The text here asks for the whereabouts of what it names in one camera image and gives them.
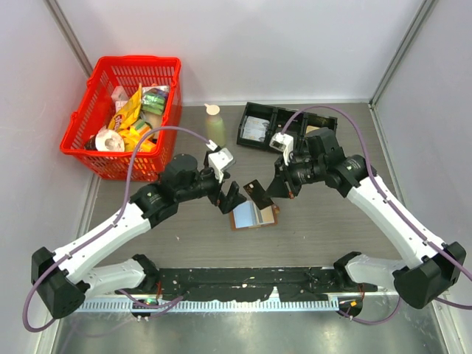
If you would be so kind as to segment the brown leather card holder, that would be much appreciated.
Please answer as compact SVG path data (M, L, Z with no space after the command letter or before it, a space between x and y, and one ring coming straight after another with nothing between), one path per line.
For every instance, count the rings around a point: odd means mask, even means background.
M234 210L229 213L229 221L232 231L241 231L244 229L256 229L260 227L276 226L278 224L278 214L280 208L273 204L271 206L274 211L275 223L260 225L259 224L259 209L256 207L253 201L246 201L241 205L237 206Z

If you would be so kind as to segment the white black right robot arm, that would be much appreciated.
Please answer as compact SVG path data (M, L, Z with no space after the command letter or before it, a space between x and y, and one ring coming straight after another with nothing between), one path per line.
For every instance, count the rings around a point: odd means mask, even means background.
M350 291L359 283L377 285L422 309L457 282L466 250L458 242L445 243L424 227L363 156L345 156L328 128L311 131L305 145L295 151L292 136L279 132L271 138L270 146L282 155L274 163L274 179L266 195L295 198L303 185L324 182L363 211L400 255L394 261L356 251L347 254L333 272L339 290Z

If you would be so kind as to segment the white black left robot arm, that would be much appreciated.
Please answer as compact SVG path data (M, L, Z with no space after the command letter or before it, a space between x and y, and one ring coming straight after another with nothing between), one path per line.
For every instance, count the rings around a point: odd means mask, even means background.
M97 267L108 255L135 237L174 216L181 203L208 198L228 214L244 203L239 186L222 185L235 158L228 149L208 152L204 167L195 157L180 154L171 159L155 182L141 187L108 220L81 238L50 251L42 247L32 255L31 280L53 319L75 312L86 299L121 289L149 294L159 281L159 271L142 254L116 265Z

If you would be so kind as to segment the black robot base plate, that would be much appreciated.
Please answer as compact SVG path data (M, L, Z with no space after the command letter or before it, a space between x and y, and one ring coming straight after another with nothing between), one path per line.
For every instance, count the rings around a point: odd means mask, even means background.
M366 291L378 287L358 285L334 268L160 268L149 285L127 288L132 295L182 296L187 301L261 302L276 290L283 302L324 300L331 293Z

